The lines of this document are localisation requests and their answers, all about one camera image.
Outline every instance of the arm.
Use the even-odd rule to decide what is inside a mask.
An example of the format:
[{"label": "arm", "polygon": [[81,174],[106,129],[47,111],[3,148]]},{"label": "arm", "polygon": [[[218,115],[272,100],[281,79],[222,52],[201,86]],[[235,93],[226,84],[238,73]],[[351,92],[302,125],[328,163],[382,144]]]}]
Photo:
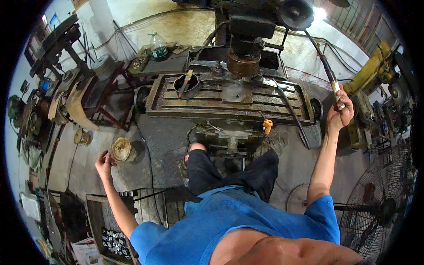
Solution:
[{"label": "arm", "polygon": [[111,166],[116,166],[116,164],[110,157],[110,153],[108,151],[104,151],[102,154],[100,154],[100,156],[97,158],[95,166],[103,182],[113,216],[115,217],[116,222],[118,223],[125,236],[130,238],[131,233],[138,226],[138,223],[135,220],[134,214],[131,214],[116,191],[115,187],[113,186]]},{"label": "arm", "polygon": [[[346,92],[344,92],[342,85],[340,85],[340,90],[337,91],[336,95],[340,96],[340,99],[334,103],[327,115],[327,128],[324,141],[317,162],[315,163],[314,171],[312,172],[306,196],[308,206],[322,196],[330,195],[339,131],[348,125],[354,116],[352,101],[348,98]],[[342,104],[345,104],[346,108],[339,111],[338,107]]]}]

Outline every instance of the green label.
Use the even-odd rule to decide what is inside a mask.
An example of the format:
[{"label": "green label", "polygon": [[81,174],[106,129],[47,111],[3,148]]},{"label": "green label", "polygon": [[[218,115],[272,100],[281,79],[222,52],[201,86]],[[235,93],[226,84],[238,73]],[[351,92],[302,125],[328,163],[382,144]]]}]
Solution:
[{"label": "green label", "polygon": [[164,47],[163,49],[160,49],[160,50],[152,51],[154,58],[162,57],[162,56],[166,55],[167,53],[168,53],[168,49],[166,47]]}]

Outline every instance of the plastic bottle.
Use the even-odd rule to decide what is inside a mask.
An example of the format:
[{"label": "plastic bottle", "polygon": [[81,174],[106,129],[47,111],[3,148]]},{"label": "plastic bottle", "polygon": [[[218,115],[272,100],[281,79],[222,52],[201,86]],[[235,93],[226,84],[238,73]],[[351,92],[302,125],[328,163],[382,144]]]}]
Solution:
[{"label": "plastic bottle", "polygon": [[165,59],[165,55],[168,53],[166,42],[156,31],[149,35],[152,36],[150,44],[153,44],[151,48],[153,57],[156,61],[163,61]]}]

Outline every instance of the black pants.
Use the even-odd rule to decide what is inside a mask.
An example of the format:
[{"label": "black pants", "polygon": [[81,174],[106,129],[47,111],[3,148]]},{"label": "black pants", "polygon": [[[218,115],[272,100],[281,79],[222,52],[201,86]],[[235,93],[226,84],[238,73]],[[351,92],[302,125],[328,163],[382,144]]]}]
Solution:
[{"label": "black pants", "polygon": [[245,171],[225,178],[213,165],[206,151],[199,149],[191,151],[187,161],[188,190],[195,196],[220,187],[240,185],[256,191],[259,197],[268,203],[277,175],[278,155],[274,150],[269,150],[260,158],[253,160]]}]

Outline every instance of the orange clamp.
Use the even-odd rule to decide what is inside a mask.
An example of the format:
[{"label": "orange clamp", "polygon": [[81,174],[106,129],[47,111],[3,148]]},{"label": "orange clamp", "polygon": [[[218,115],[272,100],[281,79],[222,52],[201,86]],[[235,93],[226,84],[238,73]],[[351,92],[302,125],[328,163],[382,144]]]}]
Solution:
[{"label": "orange clamp", "polygon": [[265,119],[264,123],[262,124],[265,128],[264,130],[264,135],[268,135],[271,132],[271,127],[272,127],[272,121]]}]

